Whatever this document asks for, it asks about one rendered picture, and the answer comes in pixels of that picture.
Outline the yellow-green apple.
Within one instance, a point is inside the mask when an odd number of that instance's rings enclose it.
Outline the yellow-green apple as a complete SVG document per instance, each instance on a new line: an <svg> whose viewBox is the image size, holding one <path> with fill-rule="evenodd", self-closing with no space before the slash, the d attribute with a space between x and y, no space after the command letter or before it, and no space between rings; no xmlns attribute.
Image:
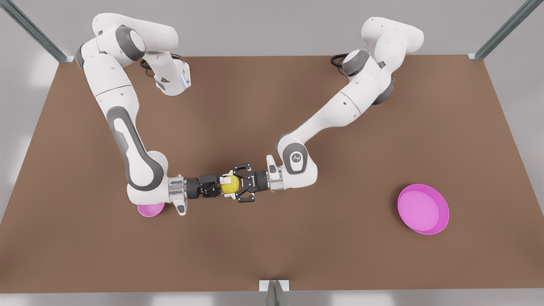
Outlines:
<svg viewBox="0 0 544 306"><path fill-rule="evenodd" d="M237 176L227 175L220 177L222 194L236 194L240 188L240 180Z"/></svg>

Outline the pink bowl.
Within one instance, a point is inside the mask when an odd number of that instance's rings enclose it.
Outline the pink bowl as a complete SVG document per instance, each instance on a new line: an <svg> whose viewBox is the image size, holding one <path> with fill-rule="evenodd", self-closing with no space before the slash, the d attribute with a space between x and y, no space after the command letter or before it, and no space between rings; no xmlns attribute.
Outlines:
<svg viewBox="0 0 544 306"><path fill-rule="evenodd" d="M163 211L165 203L151 204L151 205L137 205L137 210L140 215L144 217L155 217Z"/></svg>

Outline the pink plate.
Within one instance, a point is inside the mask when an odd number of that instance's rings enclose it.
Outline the pink plate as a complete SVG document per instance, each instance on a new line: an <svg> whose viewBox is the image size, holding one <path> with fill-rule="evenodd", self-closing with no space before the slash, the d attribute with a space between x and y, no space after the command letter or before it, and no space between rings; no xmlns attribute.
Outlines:
<svg viewBox="0 0 544 306"><path fill-rule="evenodd" d="M407 227L423 235L440 233L450 219L446 199L425 184L406 186L398 196L397 210Z"/></svg>

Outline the silver frame post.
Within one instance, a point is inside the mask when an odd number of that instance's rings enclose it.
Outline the silver frame post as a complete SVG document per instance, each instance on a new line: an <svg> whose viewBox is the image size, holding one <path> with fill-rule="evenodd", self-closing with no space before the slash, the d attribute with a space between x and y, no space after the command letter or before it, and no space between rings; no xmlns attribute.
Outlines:
<svg viewBox="0 0 544 306"><path fill-rule="evenodd" d="M469 60L484 60L513 32L544 0L526 0L509 19L473 54Z"/></svg>
<svg viewBox="0 0 544 306"><path fill-rule="evenodd" d="M260 280L259 291L266 291L265 306L289 306L286 291L289 291L289 280Z"/></svg>
<svg viewBox="0 0 544 306"><path fill-rule="evenodd" d="M57 62L71 63L74 61L74 57L64 54L12 0L0 0L0 7Z"/></svg>

